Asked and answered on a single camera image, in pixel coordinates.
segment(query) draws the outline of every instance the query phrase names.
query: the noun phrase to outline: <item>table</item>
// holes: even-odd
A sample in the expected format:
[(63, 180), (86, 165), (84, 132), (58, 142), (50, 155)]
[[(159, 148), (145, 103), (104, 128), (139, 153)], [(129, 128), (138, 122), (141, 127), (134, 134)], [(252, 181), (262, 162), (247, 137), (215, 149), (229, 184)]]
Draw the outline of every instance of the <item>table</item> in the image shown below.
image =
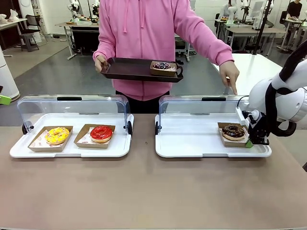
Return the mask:
[(68, 37), (68, 34), (67, 34), (67, 29), (66, 27), (90, 27), (90, 28), (99, 28), (99, 24), (97, 23), (92, 23), (91, 25), (77, 25), (77, 23), (73, 23), (73, 24), (66, 24), (66, 23), (60, 23), (60, 24), (56, 24), (56, 26), (59, 26), (59, 27), (63, 27), (64, 28), (64, 31), (65, 31), (65, 36), (66, 36), (66, 40), (67, 40), (67, 43), (68, 43), (68, 48), (69, 48), (69, 51), (70, 51), (70, 56), (67, 58), (67, 60), (70, 60), (72, 59), (73, 57), (75, 57), (77, 54), (73, 52), (72, 48), (71, 48), (71, 42), (70, 42), (70, 39)]
[[(252, 88), (261, 80), (272, 78), (282, 70), (282, 67), (261, 54), (232, 54), (240, 74), (236, 80), (238, 95), (249, 95)], [(231, 94), (226, 88), (224, 94)]]
[[(178, 38), (182, 39), (179, 35), (175, 34), (175, 40), (178, 39)], [(190, 62), (190, 47), (191, 47), (191, 45), (190, 45), (189, 42), (185, 41), (185, 43), (186, 43), (186, 46), (185, 46), (184, 49), (175, 49), (175, 52), (178, 52), (179, 54), (181, 52), (184, 53), (185, 56), (186, 56), (187, 62)]]
[[(6, 24), (0, 24), (0, 31), (8, 29), (8, 28), (11, 28), (11, 27), (14, 27), (14, 26), (17, 26), (18, 33), (19, 33), (19, 35), (21, 35), (18, 23), (19, 22), (24, 22), (25, 27), (27, 27), (25, 21), (27, 21), (26, 18), (20, 18), (18, 21), (15, 21), (15, 22), (9, 22), (9, 23), (6, 23)], [(12, 55), (4, 55), (4, 57), (5, 58), (9, 58), (9, 57), (12, 57)]]
[(133, 128), (130, 152), (120, 159), (12, 159), (21, 128), (0, 127), (1, 226), (307, 226), (307, 174), (273, 135), (266, 159), (164, 159), (154, 150), (154, 115), (135, 115)]
[[(259, 31), (253, 30), (251, 27), (230, 27), (226, 29), (226, 35), (225, 35), (225, 40), (224, 40), (225, 43), (227, 43), (229, 32), (233, 33), (231, 37), (230, 46), (232, 46), (234, 37), (246, 37), (243, 47), (246, 44), (247, 37), (257, 36), (257, 34), (259, 33)], [(271, 54), (276, 34), (285, 34), (285, 31), (281, 29), (277, 29), (277, 28), (268, 28), (268, 27), (265, 27), (263, 30), (262, 36), (265, 37), (264, 43), (266, 43), (266, 40), (268, 37), (271, 37), (271, 35), (273, 35), (271, 45), (270, 45), (269, 51), (266, 56), (269, 56)]]
[[(301, 24), (301, 23), (302, 23), (301, 20), (297, 21), (297, 20), (292, 20), (292, 19), (285, 19), (284, 21), (285, 21), (285, 22), (288, 22), (288, 25), (287, 25), (287, 28), (286, 28), (286, 31), (285, 31), (286, 34), (288, 33), (288, 30), (289, 30), (290, 25), (292, 25), (292, 24)], [(280, 47), (278, 47), (278, 48), (280, 48), (280, 49), (283, 49), (284, 43), (285, 43), (285, 41), (286, 41), (286, 34), (285, 34), (285, 36), (283, 37), (282, 45), (281, 45)], [(290, 39), (289, 39), (289, 41), (288, 41), (288, 44), (290, 44), (291, 41), (293, 40), (294, 34), (295, 34), (295, 31), (292, 31), (292, 32), (291, 32), (291, 37), (290, 37)]]
[(303, 35), (303, 38), (302, 38), (302, 43), (304, 41), (306, 41), (307, 39), (307, 26), (300, 26), (299, 29), (298, 29), (298, 32), (297, 32), (297, 35), (296, 35), (296, 38), (295, 38), (295, 41), (294, 41), (294, 44), (293, 44), (293, 49), (296, 50), (296, 48), (298, 47), (299, 45), (299, 41), (301, 39), (301, 35), (302, 35), (302, 32), (304, 32), (304, 35)]
[(220, 27), (222, 26), (227, 26), (227, 27), (232, 27), (232, 26), (242, 26), (242, 27), (252, 27), (252, 25), (247, 25), (247, 24), (226, 24), (227, 21), (222, 21), (219, 19), (215, 19), (215, 21), (217, 22), (217, 35), (216, 37), (219, 38), (220, 37)]

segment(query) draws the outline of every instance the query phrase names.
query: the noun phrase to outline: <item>donut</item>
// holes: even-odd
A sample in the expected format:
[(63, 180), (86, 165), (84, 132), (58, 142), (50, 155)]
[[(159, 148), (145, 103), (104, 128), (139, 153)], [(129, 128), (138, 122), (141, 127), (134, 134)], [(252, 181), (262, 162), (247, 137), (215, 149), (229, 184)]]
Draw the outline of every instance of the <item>donut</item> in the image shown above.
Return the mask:
[(49, 145), (59, 145), (63, 143), (69, 135), (69, 130), (63, 127), (57, 127), (50, 130), (45, 139)]
[(166, 62), (157, 62), (153, 65), (156, 69), (170, 69), (171, 65)]
[(112, 138), (113, 131), (108, 126), (97, 126), (91, 131), (91, 139), (97, 143), (106, 143)]
[(223, 137), (228, 140), (242, 140), (245, 132), (242, 127), (230, 125), (222, 128)]

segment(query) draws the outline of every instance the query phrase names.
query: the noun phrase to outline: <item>pink hoodie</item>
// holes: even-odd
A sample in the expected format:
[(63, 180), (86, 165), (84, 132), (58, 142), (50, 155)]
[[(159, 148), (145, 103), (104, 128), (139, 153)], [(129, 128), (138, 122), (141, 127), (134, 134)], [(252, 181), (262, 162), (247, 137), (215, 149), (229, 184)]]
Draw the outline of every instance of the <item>pink hoodie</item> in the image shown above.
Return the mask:
[[(190, 42), (212, 63), (233, 60), (232, 50), (218, 40), (204, 20), (191, 10), (189, 0), (100, 0), (99, 47), (107, 59), (142, 58), (175, 61), (174, 33)], [(171, 83), (112, 80), (128, 97), (147, 101), (163, 95)]]

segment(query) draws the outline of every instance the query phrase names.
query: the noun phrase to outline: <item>red donut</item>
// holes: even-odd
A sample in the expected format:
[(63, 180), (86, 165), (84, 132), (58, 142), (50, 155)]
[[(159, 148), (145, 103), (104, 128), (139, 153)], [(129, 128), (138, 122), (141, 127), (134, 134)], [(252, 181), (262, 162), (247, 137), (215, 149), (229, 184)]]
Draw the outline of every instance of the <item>red donut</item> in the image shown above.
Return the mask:
[(91, 131), (91, 139), (97, 143), (105, 143), (112, 138), (112, 129), (108, 126), (98, 126)]

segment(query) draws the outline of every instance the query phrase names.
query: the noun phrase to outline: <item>black serving tray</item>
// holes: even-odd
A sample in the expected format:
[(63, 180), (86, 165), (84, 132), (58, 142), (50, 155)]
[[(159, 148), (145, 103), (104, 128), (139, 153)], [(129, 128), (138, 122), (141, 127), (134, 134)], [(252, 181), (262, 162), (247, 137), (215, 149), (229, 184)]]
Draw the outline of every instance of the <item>black serving tray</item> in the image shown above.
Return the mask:
[(177, 70), (180, 73), (174, 77), (154, 76), (150, 74), (150, 65), (152, 61), (161, 60), (146, 60), (133, 58), (112, 57), (108, 59), (109, 67), (101, 73), (109, 79), (134, 80), (134, 81), (159, 81), (159, 82), (179, 82), (183, 79), (183, 68), (177, 65), (174, 61), (163, 61), (168, 63), (176, 63)]

